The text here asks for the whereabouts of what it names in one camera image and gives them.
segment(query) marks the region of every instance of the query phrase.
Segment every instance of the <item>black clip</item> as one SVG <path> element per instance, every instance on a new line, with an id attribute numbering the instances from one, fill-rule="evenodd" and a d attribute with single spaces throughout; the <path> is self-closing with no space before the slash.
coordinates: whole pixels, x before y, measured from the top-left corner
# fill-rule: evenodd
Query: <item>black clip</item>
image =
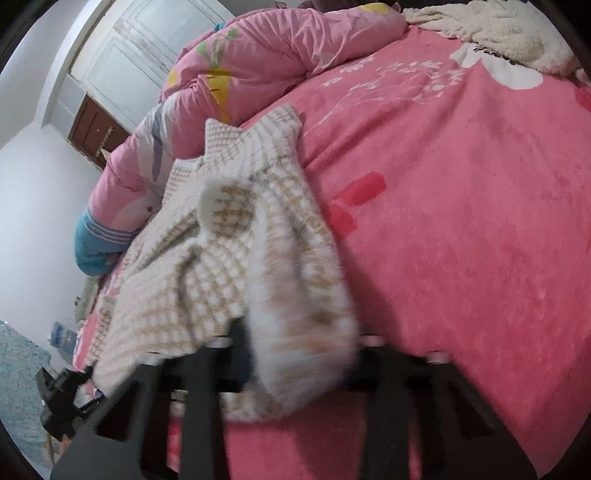
<path id="1" fill-rule="evenodd" d="M 140 365 L 80 429 L 52 480 L 230 480 L 219 392 L 241 391 L 252 359 L 240 321 L 218 343 Z M 369 394 L 360 480 L 409 478 L 415 410 L 424 480 L 537 478 L 518 443 L 451 363 L 389 346 L 363 348 L 344 388 Z M 188 392 L 178 474 L 166 465 L 174 390 Z"/>
<path id="2" fill-rule="evenodd" d="M 35 380 L 45 404 L 41 424 L 56 439 L 61 440 L 64 435 L 73 438 L 100 403 L 100 399 L 95 399 L 80 408 L 74 405 L 78 388 L 90 380 L 93 371 L 94 366 L 87 367 L 84 372 L 64 369 L 57 378 L 45 368 L 37 372 Z"/>

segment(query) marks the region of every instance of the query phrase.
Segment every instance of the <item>blue striped fabric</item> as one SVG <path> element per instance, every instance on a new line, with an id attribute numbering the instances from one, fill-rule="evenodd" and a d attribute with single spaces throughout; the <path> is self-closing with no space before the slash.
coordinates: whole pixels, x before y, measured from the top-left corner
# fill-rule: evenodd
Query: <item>blue striped fabric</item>
<path id="1" fill-rule="evenodd" d="M 74 234 L 74 256 L 78 267 L 91 277 L 109 273 L 115 264 L 108 254 L 127 250 L 139 230 L 125 232 L 101 225 L 87 207 Z"/>

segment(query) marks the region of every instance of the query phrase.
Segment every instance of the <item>white wall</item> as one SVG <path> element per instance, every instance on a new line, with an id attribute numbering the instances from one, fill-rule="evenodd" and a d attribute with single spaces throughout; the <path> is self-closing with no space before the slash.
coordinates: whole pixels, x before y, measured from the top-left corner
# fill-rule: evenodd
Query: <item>white wall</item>
<path id="1" fill-rule="evenodd" d="M 0 148 L 35 115 L 58 48 L 86 0 L 59 0 L 27 32 L 0 73 Z"/>
<path id="2" fill-rule="evenodd" d="M 84 285 L 73 234 L 99 175 L 51 126 L 0 150 L 0 319 L 52 354 L 53 322 L 73 321 Z"/>

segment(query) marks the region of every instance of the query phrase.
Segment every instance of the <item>door frame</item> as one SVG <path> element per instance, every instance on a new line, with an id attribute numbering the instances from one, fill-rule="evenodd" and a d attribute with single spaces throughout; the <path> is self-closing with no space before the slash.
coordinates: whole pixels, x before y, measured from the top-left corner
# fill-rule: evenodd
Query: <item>door frame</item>
<path id="1" fill-rule="evenodd" d="M 178 0 L 175 4 L 181 7 L 190 5 L 201 24 L 194 29 L 187 25 L 188 35 L 184 36 L 182 44 L 171 46 L 165 42 L 164 37 L 160 38 L 152 31 L 158 22 L 154 11 L 147 19 L 141 19 L 145 9 L 152 8 L 154 4 L 157 4 L 156 8 L 166 8 L 167 0 L 116 0 L 92 30 L 70 69 L 70 75 L 87 93 L 130 132 L 135 130 L 145 114 L 157 104 L 160 90 L 176 62 L 179 50 L 208 28 L 234 18 L 219 0 Z M 113 61 L 124 62 L 126 68 L 139 76 L 133 79 L 141 82 L 147 89 L 142 90 L 145 93 L 142 95 L 144 100 L 136 98 L 136 102 L 131 105 L 115 99 L 118 97 L 117 91 L 125 90 L 131 85 L 126 80 L 131 82 L 132 79 L 124 79 L 124 86 L 121 85 L 121 79 L 104 75 L 105 71 L 110 71 L 105 65 L 111 65 Z"/>
<path id="2" fill-rule="evenodd" d="M 88 0 L 66 37 L 51 64 L 49 73 L 43 84 L 43 90 L 37 103 L 37 111 L 33 123 L 38 127 L 44 127 L 50 123 L 51 113 L 57 101 L 64 78 L 70 70 L 70 65 L 76 58 L 76 54 L 84 45 L 88 35 L 99 22 L 105 11 L 114 0 Z"/>

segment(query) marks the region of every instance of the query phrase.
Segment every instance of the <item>blue patterned rug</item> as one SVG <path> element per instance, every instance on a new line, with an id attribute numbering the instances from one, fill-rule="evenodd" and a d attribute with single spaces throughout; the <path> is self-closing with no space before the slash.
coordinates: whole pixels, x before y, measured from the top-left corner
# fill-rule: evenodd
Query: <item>blue patterned rug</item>
<path id="1" fill-rule="evenodd" d="M 21 452 L 51 468 L 43 454 L 47 436 L 39 416 L 42 405 L 35 374 L 51 355 L 0 321 L 0 419 Z"/>

